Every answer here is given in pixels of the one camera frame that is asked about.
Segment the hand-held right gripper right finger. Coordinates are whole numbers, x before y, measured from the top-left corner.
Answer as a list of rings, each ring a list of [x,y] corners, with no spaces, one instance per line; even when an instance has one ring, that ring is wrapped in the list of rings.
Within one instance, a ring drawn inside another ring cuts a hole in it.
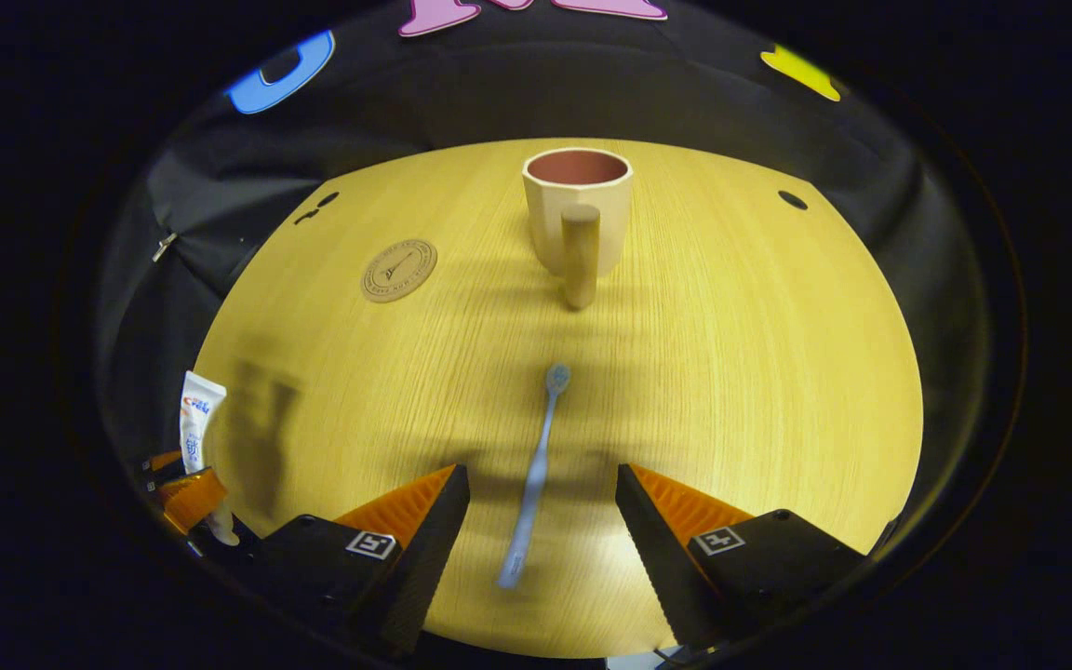
[[[617,466],[616,505],[669,629],[697,651],[799,627],[870,561],[795,510],[748,513],[637,463]]]

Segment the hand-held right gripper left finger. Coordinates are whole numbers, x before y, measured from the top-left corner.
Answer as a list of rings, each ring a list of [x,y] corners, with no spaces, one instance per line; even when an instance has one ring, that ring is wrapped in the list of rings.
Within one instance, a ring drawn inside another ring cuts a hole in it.
[[[248,586],[322,637],[408,656],[471,501],[463,463],[336,520],[299,515],[248,552]]]

